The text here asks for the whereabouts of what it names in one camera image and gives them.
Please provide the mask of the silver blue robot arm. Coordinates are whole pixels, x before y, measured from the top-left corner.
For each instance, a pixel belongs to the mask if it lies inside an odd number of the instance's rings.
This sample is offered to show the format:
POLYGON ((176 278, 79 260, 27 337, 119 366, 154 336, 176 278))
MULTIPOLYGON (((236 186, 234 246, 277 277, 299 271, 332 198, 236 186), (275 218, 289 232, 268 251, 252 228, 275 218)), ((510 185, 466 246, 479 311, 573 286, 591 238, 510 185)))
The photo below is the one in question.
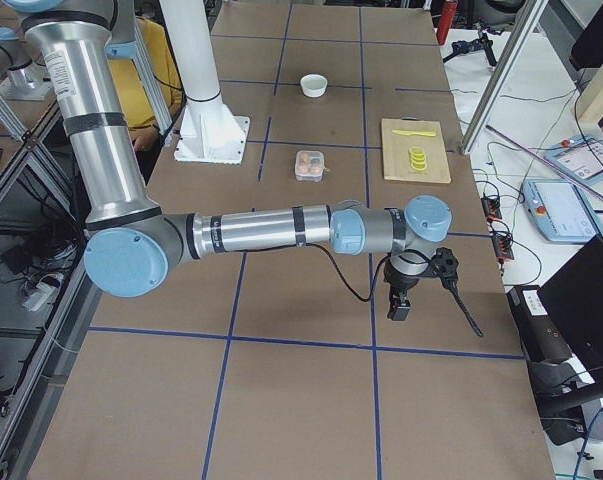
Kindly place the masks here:
POLYGON ((395 321, 407 317, 408 292, 421 279, 456 290, 458 262, 443 246, 452 215, 433 196, 404 209, 343 201, 217 216, 164 213, 147 195, 106 57, 120 30, 135 25, 133 14, 119 1, 16 1, 13 8, 43 54, 79 164, 91 204, 84 265, 103 291, 144 295, 176 266, 210 254, 308 246, 329 257, 380 254, 374 277, 390 286, 395 321))

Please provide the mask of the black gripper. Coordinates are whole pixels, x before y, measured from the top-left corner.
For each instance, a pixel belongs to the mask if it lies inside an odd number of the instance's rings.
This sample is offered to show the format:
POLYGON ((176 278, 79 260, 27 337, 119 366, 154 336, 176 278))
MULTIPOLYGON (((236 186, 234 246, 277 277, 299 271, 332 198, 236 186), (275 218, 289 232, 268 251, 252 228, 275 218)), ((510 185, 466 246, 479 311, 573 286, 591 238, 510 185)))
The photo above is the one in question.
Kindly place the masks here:
POLYGON ((389 309, 386 317, 395 322, 405 321, 411 311, 408 291, 418 284, 420 278, 404 274, 391 263, 386 263, 384 281, 389 284, 389 309))

